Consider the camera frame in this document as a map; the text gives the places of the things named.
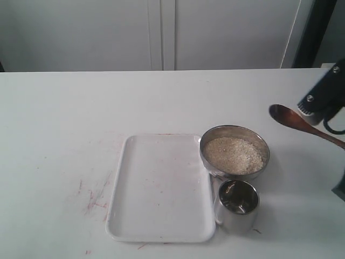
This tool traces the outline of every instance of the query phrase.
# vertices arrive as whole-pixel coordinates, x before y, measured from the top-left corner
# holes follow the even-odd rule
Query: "white tray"
[[[136,135],[126,140],[107,232],[118,241],[203,242],[215,232],[210,175],[199,136]]]

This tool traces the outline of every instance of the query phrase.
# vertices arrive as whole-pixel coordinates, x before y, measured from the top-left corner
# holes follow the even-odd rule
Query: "black cable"
[[[325,129],[328,130],[330,133],[335,134],[335,135],[343,135],[343,134],[345,134],[345,130],[336,131],[328,125],[328,122],[340,111],[341,108],[342,108],[342,106],[338,106],[338,107],[334,107],[333,109],[329,110],[323,119],[323,126],[325,127]]]

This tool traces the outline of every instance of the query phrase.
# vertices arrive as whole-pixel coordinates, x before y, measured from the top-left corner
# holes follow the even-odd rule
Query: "metal cup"
[[[252,185],[227,180],[220,186],[215,199],[216,222],[229,233],[246,233],[253,226],[259,204],[259,194]]]

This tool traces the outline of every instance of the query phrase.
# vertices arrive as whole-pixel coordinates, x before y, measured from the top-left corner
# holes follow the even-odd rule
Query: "uncooked rice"
[[[232,174],[254,173],[262,169],[264,165],[257,148],[239,138],[213,139],[205,145],[203,153],[213,166]]]

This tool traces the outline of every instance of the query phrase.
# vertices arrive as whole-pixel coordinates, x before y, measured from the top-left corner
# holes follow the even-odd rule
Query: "wooden spoon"
[[[295,130],[298,130],[298,131],[304,131],[304,132],[319,136],[345,149],[345,142],[314,128],[313,126],[308,124],[306,121],[304,121],[302,117],[300,117],[297,113],[295,113],[290,108],[285,107],[280,104],[273,104],[270,106],[269,111],[270,111],[271,117],[276,122],[286,127],[294,128]]]

